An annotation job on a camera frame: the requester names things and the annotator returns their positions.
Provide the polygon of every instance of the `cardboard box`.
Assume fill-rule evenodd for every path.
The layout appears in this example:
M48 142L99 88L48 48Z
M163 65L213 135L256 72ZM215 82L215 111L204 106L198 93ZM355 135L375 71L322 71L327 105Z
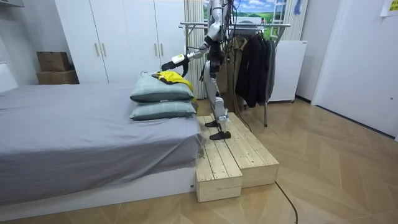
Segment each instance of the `cardboard box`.
M69 70L66 52L37 52L42 72L66 72Z
M79 84L76 70L67 72L39 72L36 75L40 85Z

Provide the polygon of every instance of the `white bed base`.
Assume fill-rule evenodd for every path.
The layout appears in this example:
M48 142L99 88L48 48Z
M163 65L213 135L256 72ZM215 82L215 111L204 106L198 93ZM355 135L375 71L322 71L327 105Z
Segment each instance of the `white bed base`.
M0 207L0 222L192 192L195 190L195 170L195 167L186 167L122 185L3 206Z

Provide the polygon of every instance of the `headboard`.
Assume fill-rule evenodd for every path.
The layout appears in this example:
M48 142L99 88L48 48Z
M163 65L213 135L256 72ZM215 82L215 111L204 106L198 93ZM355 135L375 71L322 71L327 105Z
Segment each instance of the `headboard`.
M18 84L6 63L0 63L0 93L17 88Z

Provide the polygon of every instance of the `wooden crate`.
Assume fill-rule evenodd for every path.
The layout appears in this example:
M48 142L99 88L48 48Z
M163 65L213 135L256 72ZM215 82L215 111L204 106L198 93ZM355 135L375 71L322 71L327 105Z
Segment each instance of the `wooden crate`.
M206 122L213 120L212 117L205 119ZM231 121L226 123L226 129L231 138L225 139L225 142L243 174L242 188L273 184L279 168L278 161L234 113L229 113L229 119Z
M205 127L205 117L198 117L201 134L206 138L203 156L197 159L197 197L199 202L241 195L243 175L224 141L211 141L217 132Z

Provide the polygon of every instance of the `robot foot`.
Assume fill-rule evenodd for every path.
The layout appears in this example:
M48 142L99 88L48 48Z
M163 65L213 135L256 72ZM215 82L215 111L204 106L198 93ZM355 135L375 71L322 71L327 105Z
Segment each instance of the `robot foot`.
M219 133L210 136L210 140L222 140L229 138L231 138L231 133L229 133L229 131L227 132L220 131Z
M207 128L218 128L218 123L217 123L216 120L214 120L214 121L212 121L212 122L206 123L205 126L206 126Z

